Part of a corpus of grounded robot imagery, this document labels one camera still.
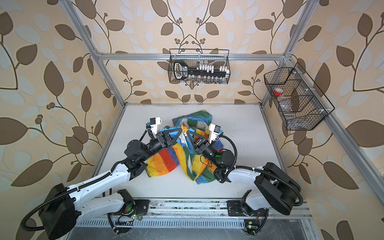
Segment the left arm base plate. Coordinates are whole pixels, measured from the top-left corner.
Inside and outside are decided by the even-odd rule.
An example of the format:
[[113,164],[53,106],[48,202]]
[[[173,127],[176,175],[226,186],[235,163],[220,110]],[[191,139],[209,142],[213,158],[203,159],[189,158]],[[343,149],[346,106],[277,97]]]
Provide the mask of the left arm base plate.
[[149,209],[150,200],[147,199],[136,199],[132,201],[128,201],[122,207],[121,213],[124,216],[137,216],[137,215],[145,215]]

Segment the rainbow coloured jacket white lining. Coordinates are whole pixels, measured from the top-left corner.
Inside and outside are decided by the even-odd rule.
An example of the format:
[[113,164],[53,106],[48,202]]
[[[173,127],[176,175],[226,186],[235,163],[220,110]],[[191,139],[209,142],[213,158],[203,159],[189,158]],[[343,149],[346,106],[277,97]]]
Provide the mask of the rainbow coloured jacket white lining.
[[[212,123],[212,115],[201,110],[189,115],[172,119],[173,126],[167,129],[183,129],[205,137],[210,136],[209,125]],[[148,177],[160,177],[169,174],[178,166],[191,180],[199,184],[215,181],[214,170],[216,167],[202,155],[196,153],[191,141],[181,134],[177,143],[162,150],[147,161],[146,173]]]

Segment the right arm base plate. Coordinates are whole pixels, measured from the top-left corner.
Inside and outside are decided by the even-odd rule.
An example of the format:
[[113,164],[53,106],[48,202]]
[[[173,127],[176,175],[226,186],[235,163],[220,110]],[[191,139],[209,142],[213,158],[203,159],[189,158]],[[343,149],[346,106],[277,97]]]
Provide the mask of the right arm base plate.
[[267,213],[266,209],[253,210],[244,201],[240,201],[240,200],[228,200],[227,209],[228,209],[228,215],[230,217],[256,218],[257,216],[265,217]]

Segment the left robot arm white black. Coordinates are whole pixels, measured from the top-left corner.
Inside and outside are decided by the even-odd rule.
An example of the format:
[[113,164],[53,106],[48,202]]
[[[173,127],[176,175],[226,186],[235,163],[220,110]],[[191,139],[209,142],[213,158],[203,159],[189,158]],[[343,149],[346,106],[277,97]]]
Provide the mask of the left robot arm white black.
[[54,186],[46,200],[21,220],[20,229],[45,231],[50,240],[56,240],[87,218],[120,211],[129,201],[127,191],[102,198],[97,196],[139,176],[148,166],[146,160],[174,146],[182,132],[181,127],[164,129],[148,144],[132,140],[125,150],[127,157],[114,163],[111,170],[79,184]]

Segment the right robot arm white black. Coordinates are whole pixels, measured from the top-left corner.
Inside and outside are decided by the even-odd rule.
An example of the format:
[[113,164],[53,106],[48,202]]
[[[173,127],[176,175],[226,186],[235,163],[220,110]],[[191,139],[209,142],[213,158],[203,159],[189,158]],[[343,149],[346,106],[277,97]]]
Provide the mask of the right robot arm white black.
[[247,191],[243,196],[243,212],[272,208],[283,215],[289,215],[293,207],[304,203],[301,187],[276,164],[268,162],[261,168],[237,165],[238,150],[234,142],[227,136],[219,134],[218,138],[227,140],[233,150],[216,150],[214,142],[205,137],[187,131],[186,140],[192,144],[199,155],[207,159],[216,169],[215,179],[221,183],[243,183],[254,185],[260,191],[253,194]]

